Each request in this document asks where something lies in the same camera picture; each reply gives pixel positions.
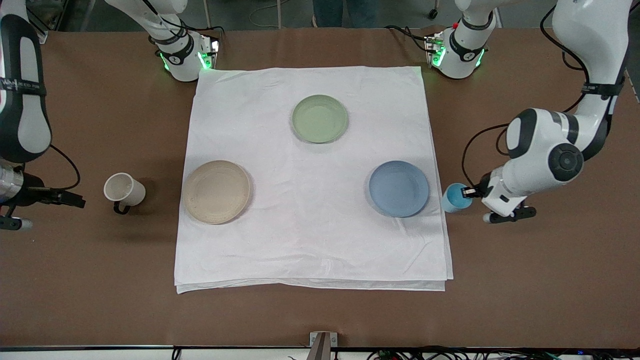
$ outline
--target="white cloth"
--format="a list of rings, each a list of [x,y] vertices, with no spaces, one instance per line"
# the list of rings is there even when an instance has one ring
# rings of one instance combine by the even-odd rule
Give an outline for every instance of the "white cloth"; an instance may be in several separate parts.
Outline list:
[[[333,143],[304,143],[291,129],[294,107],[315,94],[349,113]],[[198,222],[180,202],[178,293],[270,283],[442,291],[452,279],[419,68],[203,70],[183,184],[212,160],[243,167],[252,199],[223,225]],[[391,160],[427,177],[429,201],[414,217],[383,216],[367,198],[370,173]]]

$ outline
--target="brown table surface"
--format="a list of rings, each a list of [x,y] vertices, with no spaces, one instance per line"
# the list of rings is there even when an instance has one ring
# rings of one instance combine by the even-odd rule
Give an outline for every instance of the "brown table surface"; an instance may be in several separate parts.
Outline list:
[[[442,184],[462,181],[467,140],[528,107],[562,110],[580,72],[536,29],[498,29],[474,75],[445,79],[384,29],[228,32],[219,69],[422,66]],[[604,150],[571,185],[532,196],[538,216],[486,225],[479,202],[448,215],[455,280],[445,292],[284,285],[177,295],[173,262],[195,83],[167,74],[146,33],[53,33],[44,46],[53,142],[82,172],[85,209],[19,209],[35,228],[1,233],[0,344],[640,346],[640,106],[627,85]],[[497,132],[468,156],[474,179],[501,165]],[[28,172],[74,180],[49,151]],[[102,185],[142,178],[148,199],[115,215]]]

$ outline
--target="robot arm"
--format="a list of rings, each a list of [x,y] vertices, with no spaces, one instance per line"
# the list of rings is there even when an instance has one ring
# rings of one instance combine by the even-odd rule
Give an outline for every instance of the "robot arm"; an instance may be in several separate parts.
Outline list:
[[[51,146],[51,128],[44,97],[40,43],[27,20],[24,0],[0,2],[0,159],[27,163]],[[0,163],[0,230],[31,227],[12,217],[17,206],[36,202],[84,207],[80,195],[44,186],[23,167]]]
[[[0,158],[25,163],[51,144],[40,43],[24,0],[0,3]]]
[[[178,13],[187,0],[106,0],[142,26],[160,49],[164,67],[178,81],[198,79],[200,70],[211,68],[218,42],[187,30]]]
[[[510,160],[466,191],[469,197],[482,197],[493,212],[485,216],[486,222],[534,215],[518,206],[534,193],[568,184],[604,146],[624,82],[631,2],[558,1],[554,32],[586,67],[584,97],[575,114],[526,109],[510,123]]]
[[[453,28],[447,28],[428,39],[429,65],[452,79],[463,79],[480,65],[484,46],[496,26],[493,11],[498,6],[522,0],[456,0],[462,18]]]

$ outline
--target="white mug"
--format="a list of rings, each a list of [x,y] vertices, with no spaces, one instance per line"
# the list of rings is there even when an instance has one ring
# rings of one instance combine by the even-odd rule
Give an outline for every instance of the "white mug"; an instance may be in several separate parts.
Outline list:
[[[104,183],[104,196],[113,201],[113,211],[126,215],[131,206],[136,206],[145,199],[147,190],[144,185],[125,172],[112,175]]]

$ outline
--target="beige plate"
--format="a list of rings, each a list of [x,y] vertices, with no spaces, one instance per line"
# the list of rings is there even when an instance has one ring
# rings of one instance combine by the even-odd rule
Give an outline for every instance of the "beige plate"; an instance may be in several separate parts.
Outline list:
[[[241,167],[217,160],[189,175],[183,195],[191,216],[207,224],[222,224],[242,212],[251,195],[251,184]]]

